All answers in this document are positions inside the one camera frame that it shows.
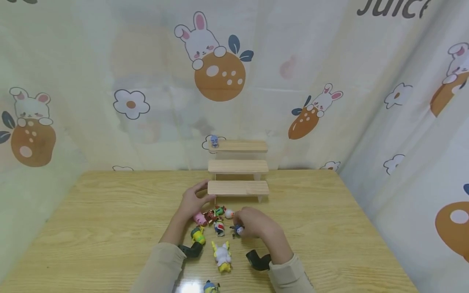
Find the white and yellow toy figure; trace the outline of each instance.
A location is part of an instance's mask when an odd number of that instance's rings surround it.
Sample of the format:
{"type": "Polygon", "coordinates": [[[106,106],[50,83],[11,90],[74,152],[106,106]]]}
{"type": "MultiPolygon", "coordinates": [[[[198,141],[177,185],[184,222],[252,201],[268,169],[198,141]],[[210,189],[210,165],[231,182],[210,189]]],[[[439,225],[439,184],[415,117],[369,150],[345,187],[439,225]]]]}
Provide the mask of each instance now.
{"type": "Polygon", "coordinates": [[[228,251],[230,248],[229,242],[227,241],[222,247],[218,247],[215,242],[212,241],[212,247],[214,251],[213,256],[217,261],[218,271],[220,271],[220,273],[224,271],[231,272],[231,253],[228,251]]]}

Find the blue toy figure on shelf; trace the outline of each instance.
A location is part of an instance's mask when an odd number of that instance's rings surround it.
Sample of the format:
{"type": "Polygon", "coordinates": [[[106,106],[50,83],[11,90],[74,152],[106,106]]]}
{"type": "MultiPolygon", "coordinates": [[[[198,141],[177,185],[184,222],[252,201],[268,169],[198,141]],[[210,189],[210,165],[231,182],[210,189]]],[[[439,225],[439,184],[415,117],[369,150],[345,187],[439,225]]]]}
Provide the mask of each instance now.
{"type": "Polygon", "coordinates": [[[216,135],[210,136],[210,142],[212,143],[213,148],[217,148],[218,147],[218,136],[216,136],[216,135]]]}

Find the blue toy figure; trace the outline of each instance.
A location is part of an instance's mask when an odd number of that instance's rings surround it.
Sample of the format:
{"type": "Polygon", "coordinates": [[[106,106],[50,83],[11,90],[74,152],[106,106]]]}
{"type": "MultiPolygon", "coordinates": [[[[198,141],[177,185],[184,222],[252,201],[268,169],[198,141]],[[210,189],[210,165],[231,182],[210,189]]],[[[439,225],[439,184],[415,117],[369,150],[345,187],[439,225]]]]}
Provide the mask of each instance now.
{"type": "Polygon", "coordinates": [[[213,148],[217,148],[218,147],[218,136],[216,136],[216,135],[210,136],[210,142],[212,143],[213,148]]]}
{"type": "Polygon", "coordinates": [[[240,233],[244,230],[244,227],[241,225],[230,226],[230,228],[233,229],[233,239],[235,236],[241,236],[240,233]]]}
{"type": "Polygon", "coordinates": [[[213,227],[215,228],[215,232],[217,233],[218,237],[225,236],[225,225],[223,224],[222,218],[216,220],[213,224],[213,227]]]}
{"type": "Polygon", "coordinates": [[[219,293],[220,292],[220,283],[215,285],[214,283],[210,282],[210,280],[205,283],[204,286],[204,293],[219,293]]]}

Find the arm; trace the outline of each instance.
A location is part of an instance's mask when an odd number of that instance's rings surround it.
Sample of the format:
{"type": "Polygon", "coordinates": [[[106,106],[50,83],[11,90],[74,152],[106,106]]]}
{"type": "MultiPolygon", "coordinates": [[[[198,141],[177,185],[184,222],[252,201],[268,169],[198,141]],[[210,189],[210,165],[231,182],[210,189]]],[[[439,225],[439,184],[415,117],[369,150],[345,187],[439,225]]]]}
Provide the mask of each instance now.
{"type": "Polygon", "coordinates": [[[274,220],[254,208],[243,208],[234,215],[235,224],[244,225],[241,237],[259,237],[269,250],[269,278],[276,293],[314,293],[313,285],[287,238],[274,220]]]}
{"type": "Polygon", "coordinates": [[[184,192],[178,210],[171,218],[159,243],[153,248],[130,293],[172,292],[182,263],[186,259],[186,255],[177,247],[182,242],[185,225],[204,204],[215,198],[214,195],[203,198],[196,196],[198,191],[207,188],[207,182],[208,180],[204,180],[184,192]]]}
{"type": "Polygon", "coordinates": [[[278,227],[261,237],[269,250],[272,261],[268,272],[276,293],[314,293],[297,255],[293,254],[283,230],[278,227]]]}

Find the red toy figure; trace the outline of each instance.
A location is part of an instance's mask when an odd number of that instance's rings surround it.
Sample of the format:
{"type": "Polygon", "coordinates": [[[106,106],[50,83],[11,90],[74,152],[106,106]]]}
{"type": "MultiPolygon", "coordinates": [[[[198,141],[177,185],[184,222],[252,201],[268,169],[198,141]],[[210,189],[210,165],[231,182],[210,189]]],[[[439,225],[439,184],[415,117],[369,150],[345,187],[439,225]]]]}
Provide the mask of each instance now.
{"type": "Polygon", "coordinates": [[[214,210],[208,210],[207,212],[204,213],[204,217],[207,220],[209,224],[212,222],[216,221],[218,219],[217,215],[215,214],[214,210]]]}

